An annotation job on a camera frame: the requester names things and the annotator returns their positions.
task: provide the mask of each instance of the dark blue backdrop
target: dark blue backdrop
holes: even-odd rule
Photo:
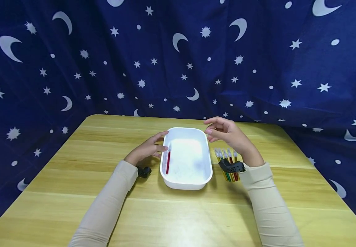
[[[281,125],[356,213],[356,1],[0,0],[0,216],[91,114]]]

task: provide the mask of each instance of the tabletop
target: tabletop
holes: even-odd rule
[[[307,247],[356,246],[356,216],[276,125],[237,123],[269,162]],[[171,127],[205,129],[201,120],[92,115],[79,126],[0,218],[0,247],[67,246],[90,204],[126,154]],[[210,149],[227,148],[222,141]],[[159,161],[138,178],[109,246],[261,246],[241,183],[214,175],[202,190],[168,188]]]

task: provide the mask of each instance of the white dot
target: white dot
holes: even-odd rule
[[[285,8],[286,8],[286,9],[289,9],[291,6],[292,6],[292,2],[291,2],[291,1],[289,1],[289,2],[287,2],[287,3],[285,4]]]
[[[331,42],[331,45],[337,45],[340,43],[340,40],[339,39],[334,39],[332,42]]]

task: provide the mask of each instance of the white container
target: white container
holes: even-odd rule
[[[162,153],[160,173],[172,189],[200,190],[212,177],[212,164],[207,136],[196,128],[171,128],[164,137],[164,146],[171,150],[167,170],[168,151]]]

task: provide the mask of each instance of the beige sleeve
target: beige sleeve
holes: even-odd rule
[[[137,179],[137,167],[120,161],[85,214],[69,247],[106,247],[123,201]]]
[[[274,184],[268,163],[248,167],[240,180],[251,198],[262,245],[265,247],[302,247],[300,232]]]

